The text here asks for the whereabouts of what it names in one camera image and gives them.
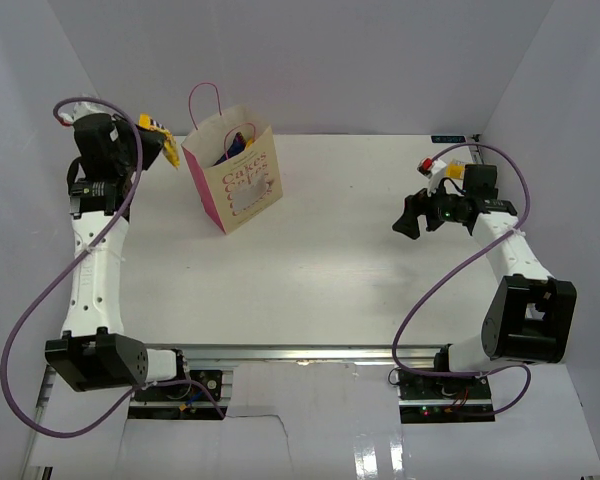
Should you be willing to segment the yellow snack packet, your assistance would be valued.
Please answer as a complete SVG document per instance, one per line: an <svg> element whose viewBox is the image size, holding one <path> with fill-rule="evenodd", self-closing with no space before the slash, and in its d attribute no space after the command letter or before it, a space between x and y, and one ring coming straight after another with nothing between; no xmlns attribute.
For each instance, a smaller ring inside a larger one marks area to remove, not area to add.
<svg viewBox="0 0 600 480"><path fill-rule="evenodd" d="M166 160L172 167L180 167L180 157L177 149L177 142L172 132L161 122L147 113L141 113L138 120L138 126L144 133L150 133L152 139L160 147L160 150Z"/></svg>

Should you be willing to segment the yellow snack packet corner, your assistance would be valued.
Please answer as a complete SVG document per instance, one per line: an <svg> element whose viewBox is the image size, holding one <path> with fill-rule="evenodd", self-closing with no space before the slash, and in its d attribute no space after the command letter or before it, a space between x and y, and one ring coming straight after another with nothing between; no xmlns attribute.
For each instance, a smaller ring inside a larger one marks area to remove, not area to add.
<svg viewBox="0 0 600 480"><path fill-rule="evenodd" d="M445 177L454 179L454 180L463 180L465 176L466 167L468 166L467 162L463 162L461 160L453 159L446 166Z"/></svg>

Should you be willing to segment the purple Krokant snack bag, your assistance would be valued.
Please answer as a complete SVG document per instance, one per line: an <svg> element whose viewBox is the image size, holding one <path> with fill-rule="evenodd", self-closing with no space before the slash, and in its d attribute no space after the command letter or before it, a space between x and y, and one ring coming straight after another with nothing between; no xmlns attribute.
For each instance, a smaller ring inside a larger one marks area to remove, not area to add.
<svg viewBox="0 0 600 480"><path fill-rule="evenodd" d="M226 152L214 163L215 166L224 163L226 160L243 152L247 146L247 140L241 132L235 134L232 143L227 148Z"/></svg>

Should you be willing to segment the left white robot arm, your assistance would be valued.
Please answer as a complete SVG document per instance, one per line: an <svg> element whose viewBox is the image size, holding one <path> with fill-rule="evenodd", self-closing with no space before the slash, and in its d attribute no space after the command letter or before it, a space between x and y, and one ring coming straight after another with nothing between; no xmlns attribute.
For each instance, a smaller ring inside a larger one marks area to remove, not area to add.
<svg viewBox="0 0 600 480"><path fill-rule="evenodd" d="M125 335L119 297L130 217L125 200L134 173L159 155L178 165L176 142L147 114L135 126L102 112L75 114L69 121L79 150L67 172L79 263L61 336L47 341L45 359L78 392L156 382L168 398L182 398L191 374L175 351L149 349Z"/></svg>

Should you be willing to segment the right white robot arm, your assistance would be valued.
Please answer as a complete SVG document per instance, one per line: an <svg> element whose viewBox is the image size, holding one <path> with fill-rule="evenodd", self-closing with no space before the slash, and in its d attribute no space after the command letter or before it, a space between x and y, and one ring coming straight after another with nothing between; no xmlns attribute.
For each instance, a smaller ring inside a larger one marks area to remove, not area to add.
<svg viewBox="0 0 600 480"><path fill-rule="evenodd" d="M488 372L510 363L559 363L566 351L577 292L556 279L537 259L513 204L498 196L497 168L468 164L459 193L447 192L448 166L424 159L418 170L427 187L406 197L393 230L411 239L420 235L420 217L433 232L445 223L464 226L499 282L480 332L442 348L434 357L433 390L452 399L468 385L466 372Z"/></svg>

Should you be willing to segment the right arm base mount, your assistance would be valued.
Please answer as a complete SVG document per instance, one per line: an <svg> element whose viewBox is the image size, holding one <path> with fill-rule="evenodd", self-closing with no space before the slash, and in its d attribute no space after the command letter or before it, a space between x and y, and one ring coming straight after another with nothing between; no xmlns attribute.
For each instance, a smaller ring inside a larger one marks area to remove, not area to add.
<svg viewBox="0 0 600 480"><path fill-rule="evenodd" d="M387 381L397 391L403 424L495 419L491 389L486 379L421 376L393 368Z"/></svg>

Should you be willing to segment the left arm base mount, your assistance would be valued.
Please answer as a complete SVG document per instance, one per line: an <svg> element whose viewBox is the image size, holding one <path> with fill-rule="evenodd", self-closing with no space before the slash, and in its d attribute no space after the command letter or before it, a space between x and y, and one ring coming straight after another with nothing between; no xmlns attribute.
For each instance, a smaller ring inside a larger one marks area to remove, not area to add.
<svg viewBox="0 0 600 480"><path fill-rule="evenodd" d="M194 384L155 386L137 392L129 404L128 418L135 420L221 420L223 372L191 370Z"/></svg>

